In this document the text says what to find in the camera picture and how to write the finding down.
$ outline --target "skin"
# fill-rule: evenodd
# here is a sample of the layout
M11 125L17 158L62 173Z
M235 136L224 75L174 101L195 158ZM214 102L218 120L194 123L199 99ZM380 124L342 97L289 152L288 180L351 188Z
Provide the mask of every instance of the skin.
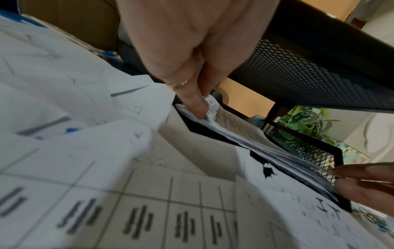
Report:
M145 67L200 119L203 99L241 65L268 27L279 0L118 0L122 22ZM200 73L197 68L205 61ZM394 216L394 163L334 169L339 194Z

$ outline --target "green plant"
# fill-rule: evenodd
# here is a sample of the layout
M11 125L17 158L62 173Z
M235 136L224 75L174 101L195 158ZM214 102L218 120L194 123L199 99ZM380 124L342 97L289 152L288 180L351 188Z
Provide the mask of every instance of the green plant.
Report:
M339 122L340 120L323 120L330 114L330 110L327 108L318 109L320 113L314 112L311 107L295 106L279 119L278 124L335 145L335 142L324 134L332 127L333 122Z

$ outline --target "metal mesh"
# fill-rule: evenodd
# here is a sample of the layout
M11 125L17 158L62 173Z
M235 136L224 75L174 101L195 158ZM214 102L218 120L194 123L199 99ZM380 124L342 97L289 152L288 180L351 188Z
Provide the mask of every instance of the metal mesh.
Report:
M384 99L360 82L355 84L267 39L260 40L250 58L230 78L274 101L394 110L394 98Z
M334 155L322 150L314 145L311 145L298 137L295 137L284 130L280 130L277 127L266 123L263 131L266 136L277 142L282 148L289 153L298 156L308 162L312 162L324 169L333 169L335 166ZM332 175L321 173L331 183L335 181Z

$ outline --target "cardboard box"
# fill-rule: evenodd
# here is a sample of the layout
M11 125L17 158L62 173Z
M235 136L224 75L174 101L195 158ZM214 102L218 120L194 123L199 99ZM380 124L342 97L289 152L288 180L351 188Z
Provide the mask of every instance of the cardboard box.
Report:
M19 8L98 49L118 51L115 0L19 0Z

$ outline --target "gold ring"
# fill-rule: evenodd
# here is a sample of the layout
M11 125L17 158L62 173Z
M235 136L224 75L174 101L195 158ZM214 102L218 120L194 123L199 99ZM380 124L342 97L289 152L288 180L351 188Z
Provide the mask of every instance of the gold ring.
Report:
M184 87L188 81L189 81L189 80L185 80L185 81L183 81L183 82L181 82L181 83L177 83L177 84L173 84L173 85L167 85L167 86L168 86L171 90L176 91L176 90L179 90L179 89L181 89L182 87Z

